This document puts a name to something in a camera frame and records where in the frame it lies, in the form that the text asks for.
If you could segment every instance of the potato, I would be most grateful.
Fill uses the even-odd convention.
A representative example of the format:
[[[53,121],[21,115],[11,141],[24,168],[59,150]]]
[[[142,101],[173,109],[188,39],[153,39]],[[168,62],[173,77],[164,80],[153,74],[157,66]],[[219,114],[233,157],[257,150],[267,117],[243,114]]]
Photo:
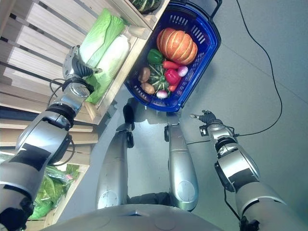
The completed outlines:
[[[148,81],[150,78],[150,74],[151,74],[150,68],[144,67],[143,69],[141,69],[138,77],[140,83],[145,83],[146,81]]]
[[[150,95],[153,95],[155,93],[154,87],[149,83],[141,83],[141,88]]]

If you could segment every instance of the black shoe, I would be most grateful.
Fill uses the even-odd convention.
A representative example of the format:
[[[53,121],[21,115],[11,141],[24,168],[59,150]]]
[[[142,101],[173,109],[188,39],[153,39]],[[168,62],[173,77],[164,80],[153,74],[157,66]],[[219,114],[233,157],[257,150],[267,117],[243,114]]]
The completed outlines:
[[[133,131],[135,129],[135,117],[134,117],[134,111],[132,107],[129,104],[126,104],[123,107],[123,115],[125,123],[131,124],[131,130]]]

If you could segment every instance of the black cable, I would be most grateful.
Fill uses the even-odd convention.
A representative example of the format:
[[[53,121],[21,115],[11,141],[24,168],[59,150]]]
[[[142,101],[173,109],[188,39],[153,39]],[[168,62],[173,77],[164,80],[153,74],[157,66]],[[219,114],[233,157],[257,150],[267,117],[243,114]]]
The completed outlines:
[[[48,103],[47,103],[47,108],[49,107],[50,105],[50,101],[52,99],[52,97],[56,94],[56,92],[62,87],[63,84],[61,84],[59,87],[56,88],[56,90],[54,90],[51,94],[51,96],[49,97],[49,100],[48,100]]]
[[[71,140],[71,143],[73,145],[73,150],[72,150],[72,154],[70,155],[70,157],[67,160],[65,160],[63,163],[61,163],[61,164],[51,165],[51,166],[58,167],[58,166],[61,166],[61,165],[65,165],[65,164],[67,164],[72,159],[73,155],[75,154],[75,144],[74,144],[73,140]]]
[[[229,209],[231,209],[231,211],[233,212],[233,214],[236,216],[236,218],[238,218],[238,220],[241,220],[240,216],[235,212],[235,210],[232,208],[232,206],[228,203],[227,201],[227,193],[226,193],[226,189],[223,189],[224,193],[225,193],[225,203],[226,205],[229,207]]]
[[[197,142],[187,143],[187,145],[194,144],[194,143],[204,143],[204,142],[209,142],[209,141],[211,141],[211,140],[208,140],[208,141],[197,141]]]
[[[279,113],[278,118],[275,120],[275,122],[274,122],[272,125],[270,125],[268,128],[265,128],[265,129],[263,129],[263,130],[261,130],[261,131],[258,131],[258,132],[252,132],[252,133],[248,133],[248,134],[244,134],[244,135],[237,135],[237,136],[239,137],[239,136],[250,136],[250,135],[259,134],[259,133],[261,133],[261,132],[263,132],[263,131],[266,131],[266,130],[270,129],[271,127],[273,127],[273,126],[278,122],[278,120],[280,119],[280,117],[281,117],[281,115],[282,115],[282,100],[281,100],[280,94],[279,94],[279,92],[278,92],[278,90],[277,90],[276,81],[275,81],[275,76],[274,76],[274,71],[273,71],[273,66],[272,66],[272,63],[271,63],[270,56],[269,56],[268,52],[264,49],[264,47],[262,47],[262,46],[260,45],[260,43],[258,43],[258,42],[255,40],[255,38],[250,34],[250,32],[249,32],[249,30],[248,30],[248,27],[247,27],[247,24],[246,24],[246,21],[245,21],[244,16],[243,16],[243,12],[242,12],[241,6],[240,6],[240,4],[239,4],[239,1],[236,0],[236,2],[237,2],[237,5],[239,6],[240,13],[241,13],[241,16],[242,16],[242,20],[243,20],[243,23],[244,23],[244,26],[245,26],[245,28],[246,28],[247,33],[249,34],[250,38],[251,38],[251,39],[252,39],[252,40],[264,51],[264,52],[265,52],[265,54],[267,55],[267,57],[268,57],[268,59],[269,59],[270,68],[271,68],[271,75],[272,75],[272,78],[273,78],[273,82],[274,82],[274,86],[275,86],[276,93],[277,93],[277,95],[278,95],[278,97],[279,97],[279,101],[280,101],[280,113]]]
[[[52,84],[56,81],[56,80],[62,80],[62,81],[65,81],[65,79],[64,78],[54,78],[54,79],[52,79],[50,82],[49,82],[49,88],[50,88],[50,90],[51,90],[51,92],[52,93],[54,93],[54,90],[52,89]]]

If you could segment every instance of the green bell pepper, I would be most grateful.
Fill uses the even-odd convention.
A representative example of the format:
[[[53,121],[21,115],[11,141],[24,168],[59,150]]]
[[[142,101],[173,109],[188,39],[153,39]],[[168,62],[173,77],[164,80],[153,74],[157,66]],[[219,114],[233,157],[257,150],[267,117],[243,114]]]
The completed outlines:
[[[159,52],[159,50],[150,49],[147,59],[151,64],[161,64],[163,61],[163,55]]]

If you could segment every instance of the green squash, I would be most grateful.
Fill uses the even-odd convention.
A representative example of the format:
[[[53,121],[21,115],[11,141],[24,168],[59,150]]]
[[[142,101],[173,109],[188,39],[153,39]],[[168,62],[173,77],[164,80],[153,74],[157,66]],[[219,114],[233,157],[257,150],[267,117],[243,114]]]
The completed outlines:
[[[161,65],[149,64],[149,68],[151,70],[151,74],[148,83],[154,87],[155,92],[158,92],[159,90],[168,91],[169,83],[166,81],[164,76],[163,67]]]
[[[130,2],[140,13],[147,14],[156,10],[161,0],[130,0]]]

